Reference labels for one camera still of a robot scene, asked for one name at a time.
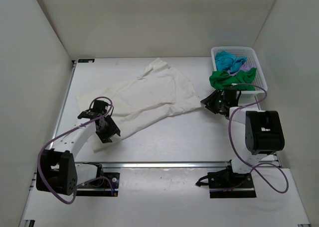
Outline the white t shirt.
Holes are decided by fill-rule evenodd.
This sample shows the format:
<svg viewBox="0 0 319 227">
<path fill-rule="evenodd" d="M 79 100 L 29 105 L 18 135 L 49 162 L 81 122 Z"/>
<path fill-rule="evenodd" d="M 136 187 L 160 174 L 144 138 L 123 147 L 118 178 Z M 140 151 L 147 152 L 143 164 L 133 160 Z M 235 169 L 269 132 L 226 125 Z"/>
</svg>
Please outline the white t shirt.
<svg viewBox="0 0 319 227">
<path fill-rule="evenodd" d="M 113 136 L 110 143 L 90 137 L 89 143 L 94 152 L 126 139 L 165 117 L 201 107 L 192 81 L 159 58 L 150 63 L 139 77 L 77 96 L 79 110 L 88 108 L 97 97 L 112 100 L 115 108 L 112 119 L 121 135 Z"/>
</svg>

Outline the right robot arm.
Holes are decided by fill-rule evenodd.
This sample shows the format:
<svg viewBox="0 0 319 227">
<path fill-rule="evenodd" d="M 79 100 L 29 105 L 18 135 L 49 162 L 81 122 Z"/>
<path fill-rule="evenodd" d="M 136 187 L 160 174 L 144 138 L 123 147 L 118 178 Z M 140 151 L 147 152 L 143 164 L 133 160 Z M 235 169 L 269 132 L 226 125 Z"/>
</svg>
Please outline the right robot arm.
<svg viewBox="0 0 319 227">
<path fill-rule="evenodd" d="M 240 97 L 240 90 L 227 87 L 215 90 L 200 101 L 206 109 L 228 120 L 228 136 L 236 157 L 230 160 L 223 181 L 232 188 L 241 182 L 241 176 L 249 174 L 263 158 L 283 150 L 285 146 L 278 112 L 254 109 L 251 104 L 239 106 Z M 233 122 L 245 127 L 245 145 L 240 150 L 236 150 L 232 139 Z"/>
</svg>

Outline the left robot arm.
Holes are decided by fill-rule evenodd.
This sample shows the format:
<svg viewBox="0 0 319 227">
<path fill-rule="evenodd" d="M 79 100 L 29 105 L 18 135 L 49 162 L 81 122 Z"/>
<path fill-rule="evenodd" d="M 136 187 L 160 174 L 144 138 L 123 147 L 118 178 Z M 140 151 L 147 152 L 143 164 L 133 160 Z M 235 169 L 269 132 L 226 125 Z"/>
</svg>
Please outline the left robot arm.
<svg viewBox="0 0 319 227">
<path fill-rule="evenodd" d="M 103 172 L 100 163 L 76 164 L 75 158 L 91 137 L 102 144 L 111 143 L 121 131 L 112 119 L 113 102 L 107 97 L 97 97 L 89 108 L 78 115 L 80 121 L 71 130 L 53 138 L 40 150 L 37 158 L 36 189 L 50 192 L 62 202 L 62 195 L 75 195 L 80 186 L 93 188 L 107 183 L 114 195 L 112 182 Z"/>
</svg>

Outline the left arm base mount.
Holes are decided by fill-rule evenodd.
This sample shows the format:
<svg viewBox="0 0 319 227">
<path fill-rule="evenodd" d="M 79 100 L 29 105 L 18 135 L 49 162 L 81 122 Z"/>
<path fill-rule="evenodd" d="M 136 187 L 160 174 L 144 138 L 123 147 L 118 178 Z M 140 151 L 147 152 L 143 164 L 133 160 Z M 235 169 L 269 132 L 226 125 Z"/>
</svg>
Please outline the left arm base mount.
<svg viewBox="0 0 319 227">
<path fill-rule="evenodd" d="M 77 191 L 79 197 L 117 197 L 120 170 L 106 168 L 101 163 L 77 163 Z"/>
</svg>

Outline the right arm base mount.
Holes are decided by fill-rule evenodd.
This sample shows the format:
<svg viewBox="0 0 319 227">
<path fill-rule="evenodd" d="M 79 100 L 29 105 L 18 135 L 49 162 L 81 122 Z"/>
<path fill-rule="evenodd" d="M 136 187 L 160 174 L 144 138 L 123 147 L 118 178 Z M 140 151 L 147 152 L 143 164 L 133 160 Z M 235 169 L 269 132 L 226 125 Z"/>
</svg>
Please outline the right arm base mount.
<svg viewBox="0 0 319 227">
<path fill-rule="evenodd" d="M 257 194 L 250 173 L 238 174 L 230 166 L 216 172 L 208 172 L 198 179 L 196 186 L 209 187 L 211 199 L 256 198 Z"/>
</svg>

